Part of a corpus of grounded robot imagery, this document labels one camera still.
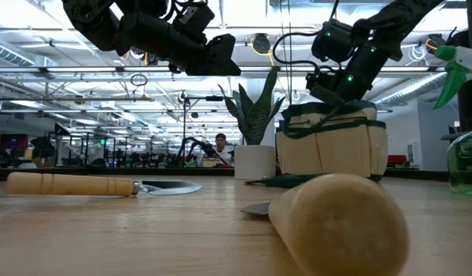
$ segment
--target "wooden tabletop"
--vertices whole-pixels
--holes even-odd
[[[268,219],[239,210],[284,189],[228,177],[170,197],[7,196],[0,275],[301,275]],[[447,183],[385,179],[411,231],[406,276],[472,276],[472,197]]]

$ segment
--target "snake plant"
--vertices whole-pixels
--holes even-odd
[[[259,96],[255,103],[249,99],[246,90],[241,84],[239,85],[239,92],[233,91],[234,100],[227,97],[223,88],[219,85],[227,110],[237,119],[239,130],[241,130],[248,145],[259,145],[261,143],[268,123],[279,112],[285,99],[285,97],[278,99],[272,109],[272,93],[277,73],[278,68],[272,67],[272,70],[266,77],[261,96]]]

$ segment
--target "green trigger sprayer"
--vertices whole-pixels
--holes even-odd
[[[472,49],[441,46],[437,58],[448,61],[447,81],[434,109],[443,107],[467,81],[472,81]],[[472,131],[457,138],[447,150],[451,189],[472,196]]]
[[[434,109],[437,109],[449,103],[463,84],[472,81],[472,49],[461,46],[440,46],[435,56],[449,62],[445,67],[447,81],[434,105]]]

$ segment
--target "white pot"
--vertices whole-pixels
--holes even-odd
[[[258,180],[275,176],[275,152],[273,146],[236,146],[234,153],[236,179]]]

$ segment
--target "canvas bag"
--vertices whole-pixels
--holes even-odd
[[[375,104],[358,100],[337,109],[304,103],[290,106],[282,115],[276,134],[282,173],[349,173],[369,178],[384,174],[388,138],[385,123],[377,121]]]

